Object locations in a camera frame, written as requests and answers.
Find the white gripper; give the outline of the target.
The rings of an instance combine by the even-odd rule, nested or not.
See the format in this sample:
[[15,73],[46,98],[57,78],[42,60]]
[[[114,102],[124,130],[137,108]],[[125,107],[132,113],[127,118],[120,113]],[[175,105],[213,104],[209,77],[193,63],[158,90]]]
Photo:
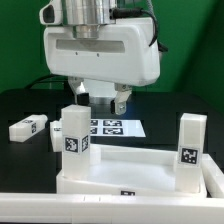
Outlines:
[[118,19],[102,26],[96,39],[76,39],[70,27],[48,27],[44,31],[47,66],[54,74],[74,76],[68,84],[77,105],[89,105],[83,79],[115,83],[111,110],[122,115],[132,93],[130,85],[149,85],[160,75],[158,44],[152,38],[149,17]]

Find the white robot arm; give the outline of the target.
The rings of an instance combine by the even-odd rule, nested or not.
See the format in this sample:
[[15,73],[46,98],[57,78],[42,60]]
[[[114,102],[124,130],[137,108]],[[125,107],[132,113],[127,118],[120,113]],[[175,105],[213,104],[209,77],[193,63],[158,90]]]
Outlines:
[[121,115],[134,86],[158,79],[158,26],[150,12],[119,8],[117,0],[50,0],[39,17],[47,66],[68,77],[76,101],[107,97]]

